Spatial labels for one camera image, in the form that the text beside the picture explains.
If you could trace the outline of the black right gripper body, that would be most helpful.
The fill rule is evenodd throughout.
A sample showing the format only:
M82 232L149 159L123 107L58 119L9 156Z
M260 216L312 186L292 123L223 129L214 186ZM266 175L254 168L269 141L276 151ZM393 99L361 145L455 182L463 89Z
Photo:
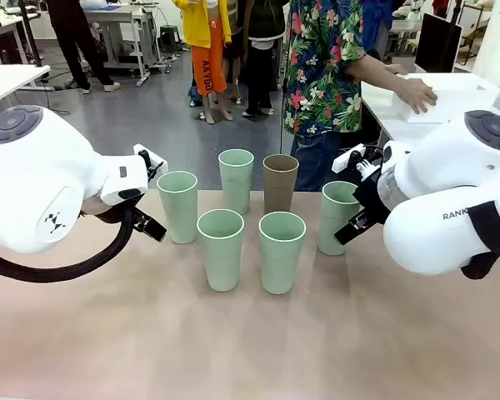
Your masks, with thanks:
M366 177L358 185L353 196L362 206L362 210L354 217L357 228L371 228L375 224L384 224L390 210L383 204L378 194L378 180L381 177L378 169Z

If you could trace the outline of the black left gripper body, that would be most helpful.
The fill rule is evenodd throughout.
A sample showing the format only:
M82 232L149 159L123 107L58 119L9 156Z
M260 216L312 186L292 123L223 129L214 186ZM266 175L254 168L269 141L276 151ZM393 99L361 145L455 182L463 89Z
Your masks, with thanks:
M124 202L110 206L107 205L97 193L82 202L79 215L92 215L104 223L114 224L123 222L127 211L130 210L132 212L131 221L134 226L137 226L143 220L142 212L137 208L137 204L143 196L144 194L141 193L136 197L132 197Z

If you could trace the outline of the person's left hand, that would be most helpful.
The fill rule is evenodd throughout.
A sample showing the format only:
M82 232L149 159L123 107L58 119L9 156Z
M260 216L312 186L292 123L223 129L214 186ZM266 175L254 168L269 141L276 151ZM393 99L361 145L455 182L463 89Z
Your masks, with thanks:
M406 79L396 77L394 79L393 91L406 103L416 114L426 113L428 105L435 106L438 97L433 89L426 85L422 79Z

